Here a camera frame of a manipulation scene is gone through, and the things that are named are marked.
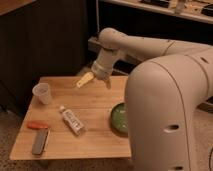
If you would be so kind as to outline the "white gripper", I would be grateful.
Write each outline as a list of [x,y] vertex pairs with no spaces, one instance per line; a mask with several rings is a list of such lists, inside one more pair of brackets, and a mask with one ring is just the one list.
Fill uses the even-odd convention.
[[94,75],[99,80],[105,80],[106,87],[108,89],[111,89],[111,81],[108,79],[110,75],[112,74],[112,70],[105,68],[98,64],[97,62],[94,62],[91,67],[92,72],[87,72],[83,75],[83,77],[76,83],[76,86],[78,88],[81,88],[83,85],[87,84],[89,81],[91,81],[94,78]]

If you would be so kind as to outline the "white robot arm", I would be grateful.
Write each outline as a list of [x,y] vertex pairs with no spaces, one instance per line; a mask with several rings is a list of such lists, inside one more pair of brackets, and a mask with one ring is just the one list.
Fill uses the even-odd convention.
[[213,96],[213,45],[129,36],[113,28],[91,72],[110,83],[114,64],[140,61],[125,86],[125,109],[134,171],[197,171],[193,115]]

